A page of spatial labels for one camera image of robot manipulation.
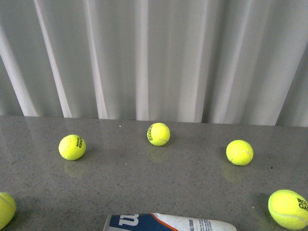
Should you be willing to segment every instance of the orange stripe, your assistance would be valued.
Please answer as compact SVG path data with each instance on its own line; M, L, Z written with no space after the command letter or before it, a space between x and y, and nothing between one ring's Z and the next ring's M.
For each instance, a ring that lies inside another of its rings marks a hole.
M168 227L169 229L171 229L171 230L173 230L173 231L179 231L179 230L173 228L172 226L170 226L170 225L164 223L162 220L158 219L153 213L151 213L151 215L155 218L155 220L157 220L157 221L158 221L159 223L161 223L162 225Z

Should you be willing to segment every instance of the yellow tennis ball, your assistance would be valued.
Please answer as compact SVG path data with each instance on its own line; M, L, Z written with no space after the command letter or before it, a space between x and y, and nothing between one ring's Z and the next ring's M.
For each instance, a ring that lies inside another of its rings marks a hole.
M152 124L147 132L148 140L155 146L162 146L170 139L170 130L166 124L155 123Z
M291 190L278 190L269 198L269 213L281 226L300 230L308 225L308 203Z
M0 230L14 217L16 204L14 199L6 192L0 192Z
M77 160L86 151L86 142L78 135L65 136L59 144L59 152L64 159Z
M226 154L231 163L244 166L254 157L254 150L246 141L235 140L228 144Z

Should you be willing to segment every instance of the white sheer drapery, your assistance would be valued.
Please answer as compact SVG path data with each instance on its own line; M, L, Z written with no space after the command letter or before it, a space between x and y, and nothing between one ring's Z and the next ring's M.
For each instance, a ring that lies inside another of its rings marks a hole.
M308 126L307 0L2 0L0 115Z

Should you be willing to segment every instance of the gray countertop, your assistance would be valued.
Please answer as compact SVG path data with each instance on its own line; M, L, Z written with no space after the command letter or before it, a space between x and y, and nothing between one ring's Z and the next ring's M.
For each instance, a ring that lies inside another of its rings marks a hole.
M109 214L158 212L283 231L269 196L308 198L308 128L165 122L170 141L152 146L149 121L0 116L0 192L17 211L4 231L102 231ZM63 159L60 140L78 134L87 150ZM255 152L244 167L227 160L232 140Z

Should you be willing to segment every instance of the blue label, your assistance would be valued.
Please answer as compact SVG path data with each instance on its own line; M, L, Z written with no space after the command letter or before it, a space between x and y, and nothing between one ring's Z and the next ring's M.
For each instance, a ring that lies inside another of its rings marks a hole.
M172 231L151 214L112 215L109 226L129 231Z

